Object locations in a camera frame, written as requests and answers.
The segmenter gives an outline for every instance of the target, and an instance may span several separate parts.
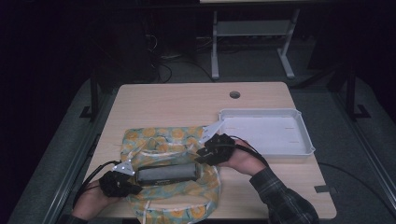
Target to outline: hand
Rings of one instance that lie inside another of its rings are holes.
[[[235,143],[250,148],[250,146],[242,140],[235,140]],[[219,163],[219,166],[234,168],[237,172],[244,175],[255,175],[266,167],[259,159],[238,148],[235,149],[228,161]]]
[[[112,203],[119,202],[122,198],[109,198],[99,187],[99,181],[95,180],[87,186],[87,190],[79,197],[73,212],[73,217],[91,220]]]

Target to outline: person's right hand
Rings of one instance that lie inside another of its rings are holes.
[[[242,140],[235,140],[235,143],[250,148],[250,146]],[[255,175],[266,167],[259,159],[238,148],[235,149],[228,161],[219,163],[219,166],[234,168],[237,172],[244,175]]]

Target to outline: floral fabric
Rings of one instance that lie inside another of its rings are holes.
[[[130,129],[122,141],[121,160],[131,160],[135,171],[142,166],[185,164],[194,162],[203,127]],[[217,207],[220,194],[219,173],[215,166],[198,164],[200,177],[164,186],[143,187],[127,200],[141,223],[194,223],[207,218]],[[206,203],[175,208],[151,208],[155,200],[175,195],[200,196]]]

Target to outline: round hole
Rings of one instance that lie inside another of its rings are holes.
[[[238,99],[239,97],[241,97],[241,93],[239,93],[239,91],[231,91],[230,97],[233,99]]]

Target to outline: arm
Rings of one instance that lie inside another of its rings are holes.
[[[99,187],[99,181],[95,180],[87,186],[87,190],[81,194],[71,216],[62,217],[58,224],[85,224],[111,205],[120,201],[119,197],[107,197]]]
[[[248,147],[243,141],[236,144]],[[312,204],[298,193],[288,189],[261,161],[249,153],[236,149],[231,158],[219,164],[251,175],[250,183],[266,203],[273,223],[318,223],[318,214]]]

